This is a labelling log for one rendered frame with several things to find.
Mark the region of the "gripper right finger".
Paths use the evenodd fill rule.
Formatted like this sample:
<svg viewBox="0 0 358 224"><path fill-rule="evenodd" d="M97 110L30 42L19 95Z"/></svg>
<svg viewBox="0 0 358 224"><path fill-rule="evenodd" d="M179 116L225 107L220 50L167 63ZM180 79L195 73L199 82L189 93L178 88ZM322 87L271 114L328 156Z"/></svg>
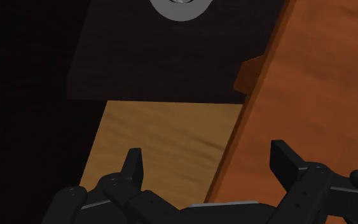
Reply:
<svg viewBox="0 0 358 224"><path fill-rule="evenodd" d="M271 141L270 170L286 194L266 224L326 224L328 216L358 224L358 170L341 176L304 161L283 140Z"/></svg>

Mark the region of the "dark robot stand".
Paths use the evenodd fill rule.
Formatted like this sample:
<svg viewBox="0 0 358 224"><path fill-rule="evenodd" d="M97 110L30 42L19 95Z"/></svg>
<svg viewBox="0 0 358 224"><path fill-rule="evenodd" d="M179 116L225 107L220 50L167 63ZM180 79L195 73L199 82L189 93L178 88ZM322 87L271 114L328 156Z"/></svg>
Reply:
<svg viewBox="0 0 358 224"><path fill-rule="evenodd" d="M70 99L241 104L243 62L263 54L285 0L92 0Z"/></svg>

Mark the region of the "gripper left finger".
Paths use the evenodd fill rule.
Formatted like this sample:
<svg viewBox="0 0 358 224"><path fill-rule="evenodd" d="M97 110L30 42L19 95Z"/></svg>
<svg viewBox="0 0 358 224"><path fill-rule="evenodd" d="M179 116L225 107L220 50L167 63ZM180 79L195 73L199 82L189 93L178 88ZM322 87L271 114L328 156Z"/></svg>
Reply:
<svg viewBox="0 0 358 224"><path fill-rule="evenodd" d="M150 224L126 203L142 193L144 176L142 151L129 149L120 172L101 177L96 187L59 190L41 224Z"/></svg>

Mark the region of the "orange wooden furniture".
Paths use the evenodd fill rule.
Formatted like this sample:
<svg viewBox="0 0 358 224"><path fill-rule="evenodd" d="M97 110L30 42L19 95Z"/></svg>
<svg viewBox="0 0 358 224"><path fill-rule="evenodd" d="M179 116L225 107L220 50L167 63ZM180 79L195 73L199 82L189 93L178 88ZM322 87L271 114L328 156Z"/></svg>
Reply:
<svg viewBox="0 0 358 224"><path fill-rule="evenodd" d="M344 180L358 169L358 0L284 0L265 52L241 65L234 87L246 98L207 202L277 205L274 139Z"/></svg>

